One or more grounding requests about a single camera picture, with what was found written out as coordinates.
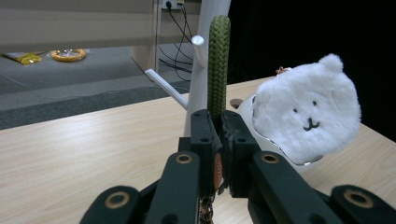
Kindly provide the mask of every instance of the wooden table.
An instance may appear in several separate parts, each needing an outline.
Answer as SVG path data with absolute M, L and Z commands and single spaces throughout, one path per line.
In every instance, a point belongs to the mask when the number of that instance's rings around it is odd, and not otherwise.
M 227 102 L 263 81 L 229 86 Z M 145 188 L 177 151 L 185 112 L 168 97 L 1 131 L 0 223 L 79 223 L 104 190 Z M 351 184 L 396 207 L 396 143 L 361 125 L 350 145 L 303 177 L 326 194 Z M 247 202 L 217 196 L 214 223 L 252 223 Z

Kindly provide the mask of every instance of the plush toy face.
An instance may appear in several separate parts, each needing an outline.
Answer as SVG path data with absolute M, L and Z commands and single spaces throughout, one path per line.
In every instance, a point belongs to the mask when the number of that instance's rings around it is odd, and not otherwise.
M 343 63 L 329 54 L 263 82 L 253 103 L 253 127 L 296 164 L 341 149 L 358 133 L 361 107 Z

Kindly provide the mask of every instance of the black background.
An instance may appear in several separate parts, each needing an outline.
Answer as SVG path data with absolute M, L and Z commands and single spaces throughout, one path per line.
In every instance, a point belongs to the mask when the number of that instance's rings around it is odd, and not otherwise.
M 395 11 L 390 1 L 233 0 L 229 84 L 337 54 L 358 92 L 361 122 L 396 141 Z

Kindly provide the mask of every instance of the electrical outlet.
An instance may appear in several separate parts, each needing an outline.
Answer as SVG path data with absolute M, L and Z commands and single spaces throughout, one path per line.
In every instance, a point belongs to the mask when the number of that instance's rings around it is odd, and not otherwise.
M 163 9 L 168 9 L 167 3 L 171 5 L 171 9 L 181 9 L 177 4 L 184 4 L 184 0 L 163 0 Z

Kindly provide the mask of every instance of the white bowl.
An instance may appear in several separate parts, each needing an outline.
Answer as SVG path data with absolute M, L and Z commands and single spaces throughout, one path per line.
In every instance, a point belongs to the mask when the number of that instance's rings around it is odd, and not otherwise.
M 296 164 L 288 158 L 283 150 L 271 139 L 259 134 L 253 127 L 253 100 L 255 94 L 251 94 L 246 100 L 242 102 L 242 104 L 238 107 L 238 114 L 242 117 L 247 127 L 249 128 L 251 134 L 256 139 L 256 142 L 259 144 L 260 148 L 263 151 L 273 151 L 281 156 L 283 156 L 289 164 L 298 172 L 303 173 L 304 171 L 310 169 L 314 164 L 316 164 L 321 158 L 307 162 L 305 164 Z

